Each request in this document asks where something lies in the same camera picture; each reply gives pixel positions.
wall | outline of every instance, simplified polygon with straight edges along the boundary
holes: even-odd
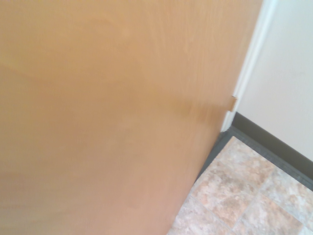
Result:
[[[238,112],[313,161],[313,1],[279,1]]]

baseboard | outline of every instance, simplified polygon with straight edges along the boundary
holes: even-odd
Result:
[[[313,171],[310,170],[313,162],[239,113],[236,113],[232,126],[220,133],[197,179],[232,136],[313,191]]]
[[[231,128],[239,130],[246,138],[252,139],[253,144],[259,145],[258,147],[263,147],[266,151],[263,151],[263,154],[260,153],[262,156],[265,153],[268,154],[273,158],[269,159],[271,162],[308,188],[313,189],[311,186],[313,185],[313,162],[311,160],[239,113],[236,113]]]

wood grain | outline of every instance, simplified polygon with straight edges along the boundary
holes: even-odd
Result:
[[[165,235],[261,1],[2,1],[0,234]]]

marble-pattern tile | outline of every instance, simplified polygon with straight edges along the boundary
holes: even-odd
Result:
[[[227,149],[229,148],[229,146],[231,145],[231,143],[232,143],[234,140],[235,140],[235,139],[232,137],[232,138],[227,142],[227,144],[224,146],[224,148],[220,151],[220,153],[217,155],[217,157],[213,160],[213,162],[212,162],[211,164],[216,163],[216,162],[218,161],[218,160],[217,160],[218,156],[219,156],[221,153],[227,151]],[[190,192],[193,192],[193,191],[199,186],[199,184],[203,181],[204,178],[205,178],[205,173],[203,173],[203,174],[199,177],[199,179],[197,179],[197,181],[194,183],[194,185],[192,185]]]
[[[309,219],[307,223],[307,227],[313,231],[313,214],[311,215],[311,219]]]
[[[313,232],[304,226],[299,235],[313,235]]]
[[[228,228],[189,196],[182,205],[168,235],[226,235]]]
[[[261,193],[302,223],[313,212],[313,192],[279,168],[262,186]]]
[[[256,188],[217,161],[203,173],[192,196],[232,228],[256,193]]]
[[[260,193],[242,220],[257,235],[298,235],[302,228],[301,222]]]
[[[256,229],[252,229],[250,225],[243,219],[237,222],[233,231],[236,235],[258,235]]]
[[[230,144],[220,152],[217,159],[256,187],[260,187],[275,168],[274,164],[236,137],[231,138]]]

